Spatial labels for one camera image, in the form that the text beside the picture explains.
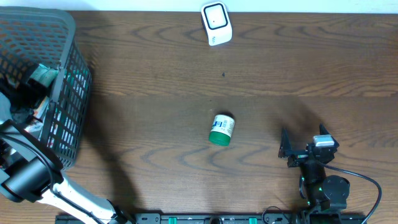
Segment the green-lidded white jar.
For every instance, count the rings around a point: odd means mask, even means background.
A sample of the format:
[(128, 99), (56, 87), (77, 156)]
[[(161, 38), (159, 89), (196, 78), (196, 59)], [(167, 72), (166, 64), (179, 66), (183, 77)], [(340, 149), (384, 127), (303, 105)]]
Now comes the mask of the green-lidded white jar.
[(215, 116), (210, 134), (209, 141), (219, 146), (229, 146), (233, 135), (235, 120), (228, 115), (218, 114)]

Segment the orange small box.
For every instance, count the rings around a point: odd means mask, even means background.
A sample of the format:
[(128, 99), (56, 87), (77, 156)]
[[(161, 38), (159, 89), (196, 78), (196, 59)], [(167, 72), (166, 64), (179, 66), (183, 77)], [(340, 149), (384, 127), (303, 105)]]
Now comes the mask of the orange small box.
[(41, 119), (49, 104), (49, 97), (45, 97), (40, 105), (34, 110), (34, 118)]

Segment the mint green wipes packet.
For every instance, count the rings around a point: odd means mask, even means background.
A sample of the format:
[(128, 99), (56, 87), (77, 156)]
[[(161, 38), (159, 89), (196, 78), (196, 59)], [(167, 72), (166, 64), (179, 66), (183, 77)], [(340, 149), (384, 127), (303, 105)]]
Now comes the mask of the mint green wipes packet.
[(39, 64), (30, 75), (30, 79), (48, 88), (57, 76), (58, 70)]

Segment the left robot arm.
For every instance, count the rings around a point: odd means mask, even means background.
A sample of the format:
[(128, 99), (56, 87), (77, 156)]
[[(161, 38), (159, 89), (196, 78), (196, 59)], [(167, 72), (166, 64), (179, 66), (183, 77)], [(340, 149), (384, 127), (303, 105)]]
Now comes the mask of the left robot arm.
[(135, 223), (130, 215), (105, 198), (70, 180), (60, 159), (12, 120), (8, 84), (1, 80), (1, 140), (19, 159), (1, 168), (1, 194), (57, 207), (83, 223)]

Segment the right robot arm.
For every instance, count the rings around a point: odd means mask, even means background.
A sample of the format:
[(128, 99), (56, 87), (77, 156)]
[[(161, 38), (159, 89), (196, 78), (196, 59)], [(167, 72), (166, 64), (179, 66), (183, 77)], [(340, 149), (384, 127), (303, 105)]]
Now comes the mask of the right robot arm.
[(347, 208), (350, 182), (326, 174), (326, 164), (335, 158), (340, 145), (324, 125), (319, 130), (302, 150), (292, 149), (287, 130), (282, 130), (278, 157), (286, 158), (288, 167), (300, 169), (299, 191), (308, 203), (306, 209), (292, 215), (291, 223), (343, 223), (341, 211)]

